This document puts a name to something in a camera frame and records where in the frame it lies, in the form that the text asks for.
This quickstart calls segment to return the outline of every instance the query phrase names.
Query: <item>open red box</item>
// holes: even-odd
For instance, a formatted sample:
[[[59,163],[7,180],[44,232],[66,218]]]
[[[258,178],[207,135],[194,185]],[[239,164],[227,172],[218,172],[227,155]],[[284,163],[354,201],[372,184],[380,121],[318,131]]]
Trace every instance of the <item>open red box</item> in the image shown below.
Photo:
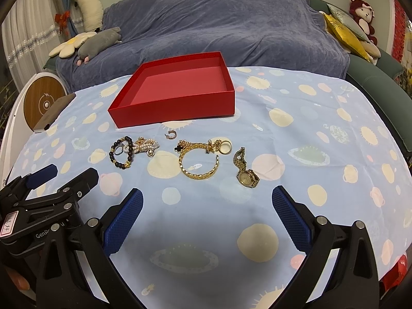
[[[234,115],[234,88],[220,52],[143,63],[108,111],[118,128]]]

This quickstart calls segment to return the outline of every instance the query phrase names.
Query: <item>gray plush toy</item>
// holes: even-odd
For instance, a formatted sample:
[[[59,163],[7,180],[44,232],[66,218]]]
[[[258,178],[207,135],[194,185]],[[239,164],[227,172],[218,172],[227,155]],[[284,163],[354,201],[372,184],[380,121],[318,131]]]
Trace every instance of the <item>gray plush toy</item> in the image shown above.
[[[119,34],[120,28],[106,29],[98,32],[93,37],[89,38],[78,51],[79,60],[77,65],[80,66],[83,61],[87,64],[90,60],[96,57],[100,52],[105,49],[121,43],[122,36]]]

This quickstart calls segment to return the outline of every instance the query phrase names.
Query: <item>flower-shaped pillow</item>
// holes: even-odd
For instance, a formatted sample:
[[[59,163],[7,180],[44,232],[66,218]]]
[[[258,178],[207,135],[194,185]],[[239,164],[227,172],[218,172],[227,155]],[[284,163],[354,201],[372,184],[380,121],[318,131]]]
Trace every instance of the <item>flower-shaped pillow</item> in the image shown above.
[[[51,50],[49,57],[54,57],[58,54],[60,58],[69,58],[75,52],[75,49],[81,47],[87,39],[93,37],[95,34],[94,31],[82,32]]]

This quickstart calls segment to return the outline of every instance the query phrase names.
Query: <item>black beaded bracelet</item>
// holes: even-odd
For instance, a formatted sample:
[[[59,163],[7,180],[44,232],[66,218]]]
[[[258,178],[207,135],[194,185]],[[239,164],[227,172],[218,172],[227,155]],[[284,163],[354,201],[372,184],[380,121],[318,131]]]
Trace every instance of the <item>black beaded bracelet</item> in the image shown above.
[[[122,152],[123,152],[123,148],[124,148],[123,142],[124,141],[126,141],[127,144],[128,144],[128,152],[127,152],[128,156],[127,156],[127,161],[123,164],[123,163],[118,162],[115,159],[115,150],[117,149],[117,147],[121,146],[122,147]],[[133,161],[133,141],[132,141],[132,139],[129,136],[125,136],[123,138],[118,139],[117,142],[113,143],[113,145],[110,149],[110,152],[109,152],[109,157],[110,157],[110,161],[112,163],[114,163],[114,165],[116,167],[121,168],[123,170],[126,169],[126,168],[129,168],[130,165],[131,165],[131,162]]]

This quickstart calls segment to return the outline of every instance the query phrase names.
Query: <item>curtain lace trim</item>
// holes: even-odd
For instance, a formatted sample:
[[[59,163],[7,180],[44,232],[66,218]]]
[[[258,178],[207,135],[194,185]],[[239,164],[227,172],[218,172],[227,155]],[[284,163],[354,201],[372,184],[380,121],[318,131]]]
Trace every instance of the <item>curtain lace trim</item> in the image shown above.
[[[83,18],[79,17],[73,20],[73,24],[78,27],[83,25]],[[25,54],[33,51],[37,46],[40,46],[49,41],[54,36],[58,36],[60,27],[58,25],[51,25],[46,31],[33,35],[30,39],[25,39],[21,43],[17,44],[14,50],[6,57],[7,65],[9,69],[12,69],[16,65],[17,61]]]

